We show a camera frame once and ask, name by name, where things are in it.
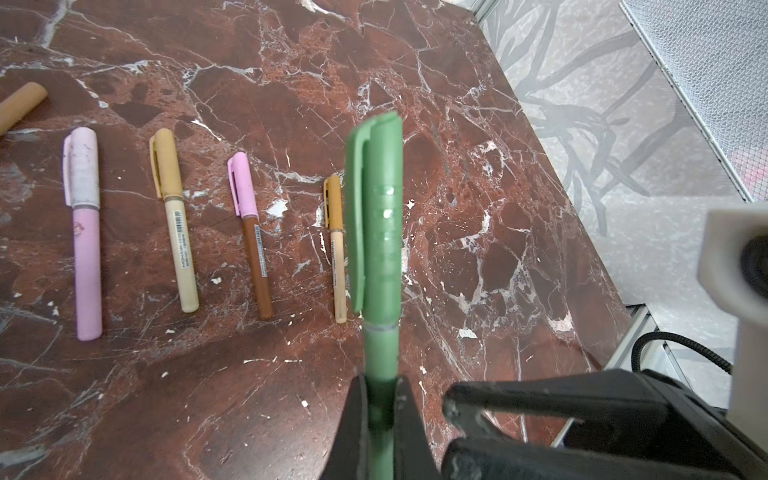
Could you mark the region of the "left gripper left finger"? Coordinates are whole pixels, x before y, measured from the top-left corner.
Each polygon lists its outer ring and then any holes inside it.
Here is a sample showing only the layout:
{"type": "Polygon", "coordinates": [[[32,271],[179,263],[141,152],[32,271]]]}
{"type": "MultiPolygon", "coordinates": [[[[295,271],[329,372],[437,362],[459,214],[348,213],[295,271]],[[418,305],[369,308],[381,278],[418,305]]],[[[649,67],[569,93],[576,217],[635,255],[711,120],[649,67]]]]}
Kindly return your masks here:
{"type": "Polygon", "coordinates": [[[356,375],[348,394],[321,480],[368,478],[368,395],[363,374],[356,375]]]}

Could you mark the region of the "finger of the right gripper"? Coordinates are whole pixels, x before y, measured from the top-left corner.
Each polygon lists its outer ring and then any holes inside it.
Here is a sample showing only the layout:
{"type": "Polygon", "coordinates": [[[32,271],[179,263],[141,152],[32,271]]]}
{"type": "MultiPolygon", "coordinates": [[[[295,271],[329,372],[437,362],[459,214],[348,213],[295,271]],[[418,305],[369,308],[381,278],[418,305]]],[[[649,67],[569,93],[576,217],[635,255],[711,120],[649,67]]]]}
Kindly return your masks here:
{"type": "Polygon", "coordinates": [[[481,410],[615,423],[657,421],[660,397],[636,380],[460,382],[444,396],[443,413],[450,420],[469,419],[481,410]]]}
{"type": "Polygon", "coordinates": [[[730,473],[578,453],[516,441],[457,438],[446,450],[445,479],[733,479],[730,473]]]}

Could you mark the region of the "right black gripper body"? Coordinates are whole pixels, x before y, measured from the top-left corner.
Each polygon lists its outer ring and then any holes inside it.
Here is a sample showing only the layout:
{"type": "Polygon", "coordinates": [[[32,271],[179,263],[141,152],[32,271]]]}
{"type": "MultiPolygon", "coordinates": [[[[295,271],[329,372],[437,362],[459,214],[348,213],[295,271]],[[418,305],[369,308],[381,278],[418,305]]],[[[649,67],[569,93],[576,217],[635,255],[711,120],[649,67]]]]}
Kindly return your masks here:
{"type": "Polygon", "coordinates": [[[579,414],[567,448],[765,479],[767,453],[692,390],[659,373],[569,377],[579,414]]]}

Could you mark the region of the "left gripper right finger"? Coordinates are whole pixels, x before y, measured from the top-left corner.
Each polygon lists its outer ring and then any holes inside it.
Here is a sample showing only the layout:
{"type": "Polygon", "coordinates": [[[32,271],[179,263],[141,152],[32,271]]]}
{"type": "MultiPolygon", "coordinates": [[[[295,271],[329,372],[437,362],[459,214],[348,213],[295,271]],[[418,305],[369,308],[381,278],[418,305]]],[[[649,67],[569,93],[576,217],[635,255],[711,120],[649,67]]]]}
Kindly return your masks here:
{"type": "Polygon", "coordinates": [[[409,380],[399,376],[393,404],[394,478],[440,479],[409,380]]]}

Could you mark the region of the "orange brown pen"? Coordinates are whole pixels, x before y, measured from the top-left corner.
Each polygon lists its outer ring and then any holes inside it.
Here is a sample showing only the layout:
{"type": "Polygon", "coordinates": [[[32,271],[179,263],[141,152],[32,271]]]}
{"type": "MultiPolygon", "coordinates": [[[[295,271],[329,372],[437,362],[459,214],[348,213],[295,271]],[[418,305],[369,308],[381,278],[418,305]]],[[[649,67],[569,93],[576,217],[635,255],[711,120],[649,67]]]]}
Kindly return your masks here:
{"type": "Polygon", "coordinates": [[[330,232],[330,240],[332,249],[335,321],[337,324],[343,324],[347,321],[343,232],[339,229],[332,230],[330,232]]]}

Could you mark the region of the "light green pen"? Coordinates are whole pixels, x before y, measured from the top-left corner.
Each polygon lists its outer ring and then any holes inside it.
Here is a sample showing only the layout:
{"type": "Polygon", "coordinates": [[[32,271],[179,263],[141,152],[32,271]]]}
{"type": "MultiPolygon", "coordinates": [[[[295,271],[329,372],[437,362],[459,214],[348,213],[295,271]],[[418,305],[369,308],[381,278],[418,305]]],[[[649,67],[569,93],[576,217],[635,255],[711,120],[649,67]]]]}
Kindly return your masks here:
{"type": "Polygon", "coordinates": [[[242,222],[244,242],[251,267],[253,290],[259,309],[259,316],[262,320],[267,320],[273,317],[274,308],[269,290],[261,229],[256,216],[244,216],[242,222]]]}

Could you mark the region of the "ochre pen cap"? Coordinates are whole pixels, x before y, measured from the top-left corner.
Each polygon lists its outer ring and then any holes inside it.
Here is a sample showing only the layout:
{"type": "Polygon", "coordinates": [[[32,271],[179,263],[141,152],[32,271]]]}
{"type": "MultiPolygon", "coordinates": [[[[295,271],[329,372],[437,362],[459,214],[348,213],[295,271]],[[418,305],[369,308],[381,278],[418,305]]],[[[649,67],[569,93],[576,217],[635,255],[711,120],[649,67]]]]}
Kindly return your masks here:
{"type": "Polygon", "coordinates": [[[343,232],[341,179],[334,174],[323,184],[325,226],[330,232],[343,232]]]}

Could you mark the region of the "green pen cap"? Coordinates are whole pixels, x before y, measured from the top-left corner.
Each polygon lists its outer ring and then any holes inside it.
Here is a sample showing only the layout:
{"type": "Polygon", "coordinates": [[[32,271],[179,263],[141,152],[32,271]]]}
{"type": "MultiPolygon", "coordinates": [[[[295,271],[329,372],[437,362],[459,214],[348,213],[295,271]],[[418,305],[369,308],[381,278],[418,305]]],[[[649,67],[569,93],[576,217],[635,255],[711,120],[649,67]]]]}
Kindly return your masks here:
{"type": "Polygon", "coordinates": [[[344,214],[351,307],[377,328],[401,315],[403,122],[395,111],[356,126],[345,145],[344,214]]]}

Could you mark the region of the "tan pen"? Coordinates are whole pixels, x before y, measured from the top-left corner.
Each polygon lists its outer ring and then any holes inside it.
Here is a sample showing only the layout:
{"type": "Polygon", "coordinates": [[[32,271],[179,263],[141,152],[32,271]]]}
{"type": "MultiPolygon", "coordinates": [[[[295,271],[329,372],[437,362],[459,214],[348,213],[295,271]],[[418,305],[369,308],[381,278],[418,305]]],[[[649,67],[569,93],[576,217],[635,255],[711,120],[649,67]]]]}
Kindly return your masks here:
{"type": "Polygon", "coordinates": [[[169,197],[165,200],[165,211],[181,309],[193,313],[200,303],[183,200],[169,197]]]}

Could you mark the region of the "tan pen cap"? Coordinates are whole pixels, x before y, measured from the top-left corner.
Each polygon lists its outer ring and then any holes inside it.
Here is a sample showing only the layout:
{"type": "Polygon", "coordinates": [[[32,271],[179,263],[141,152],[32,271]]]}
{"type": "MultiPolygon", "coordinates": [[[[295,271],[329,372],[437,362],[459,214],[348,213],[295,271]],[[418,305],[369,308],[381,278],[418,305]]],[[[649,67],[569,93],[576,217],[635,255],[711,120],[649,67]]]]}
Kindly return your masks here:
{"type": "Polygon", "coordinates": [[[158,198],[182,197],[183,185],[173,132],[161,128],[149,140],[150,164],[158,198]]]}

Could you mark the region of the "pink pen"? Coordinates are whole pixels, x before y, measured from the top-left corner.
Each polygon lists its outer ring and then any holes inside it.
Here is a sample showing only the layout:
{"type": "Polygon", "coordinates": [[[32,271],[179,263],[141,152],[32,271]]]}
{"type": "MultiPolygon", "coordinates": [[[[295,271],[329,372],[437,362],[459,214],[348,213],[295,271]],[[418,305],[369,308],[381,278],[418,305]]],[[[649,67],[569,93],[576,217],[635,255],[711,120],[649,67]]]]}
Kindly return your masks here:
{"type": "Polygon", "coordinates": [[[92,341],[103,331],[98,209],[73,210],[73,239],[77,338],[92,341]]]}

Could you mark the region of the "dark green pen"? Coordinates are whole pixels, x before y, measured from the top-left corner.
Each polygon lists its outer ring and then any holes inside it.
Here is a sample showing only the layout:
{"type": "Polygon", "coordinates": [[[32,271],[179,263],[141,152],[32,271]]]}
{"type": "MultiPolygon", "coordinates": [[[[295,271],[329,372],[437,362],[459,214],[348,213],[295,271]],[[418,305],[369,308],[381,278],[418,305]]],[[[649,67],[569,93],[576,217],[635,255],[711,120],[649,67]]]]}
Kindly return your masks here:
{"type": "Polygon", "coordinates": [[[394,397],[398,376],[399,326],[362,322],[368,398],[368,473],[394,478],[394,397]]]}

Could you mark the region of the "magenta pink pen cap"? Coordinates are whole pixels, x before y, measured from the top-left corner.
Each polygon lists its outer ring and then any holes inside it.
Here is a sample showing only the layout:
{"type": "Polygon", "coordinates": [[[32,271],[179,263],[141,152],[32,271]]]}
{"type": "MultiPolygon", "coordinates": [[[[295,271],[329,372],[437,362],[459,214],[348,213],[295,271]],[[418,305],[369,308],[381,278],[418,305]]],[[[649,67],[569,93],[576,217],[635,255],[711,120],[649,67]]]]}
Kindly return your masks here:
{"type": "Polygon", "coordinates": [[[247,155],[243,152],[235,153],[227,161],[227,171],[235,214],[241,218],[257,217],[258,208],[247,155]]]}

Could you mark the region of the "light pink pen cap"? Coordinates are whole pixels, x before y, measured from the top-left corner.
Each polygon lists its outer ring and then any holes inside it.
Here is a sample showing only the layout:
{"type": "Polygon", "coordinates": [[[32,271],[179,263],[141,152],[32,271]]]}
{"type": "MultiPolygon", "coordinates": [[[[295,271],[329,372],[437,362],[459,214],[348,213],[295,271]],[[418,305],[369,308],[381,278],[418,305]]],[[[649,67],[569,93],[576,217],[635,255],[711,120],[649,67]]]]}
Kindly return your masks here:
{"type": "Polygon", "coordinates": [[[94,130],[78,127],[65,138],[62,173],[68,207],[100,208],[98,142],[94,130]]]}

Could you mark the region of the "pink item in basket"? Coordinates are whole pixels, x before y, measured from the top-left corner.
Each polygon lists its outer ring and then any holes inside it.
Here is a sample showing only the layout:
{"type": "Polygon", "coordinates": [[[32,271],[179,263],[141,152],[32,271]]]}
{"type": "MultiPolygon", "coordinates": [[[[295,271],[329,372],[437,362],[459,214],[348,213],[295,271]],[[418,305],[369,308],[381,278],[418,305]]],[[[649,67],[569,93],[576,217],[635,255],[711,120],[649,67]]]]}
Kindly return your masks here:
{"type": "Polygon", "coordinates": [[[767,200],[767,147],[736,149],[731,161],[739,171],[739,178],[755,201],[767,200]]]}

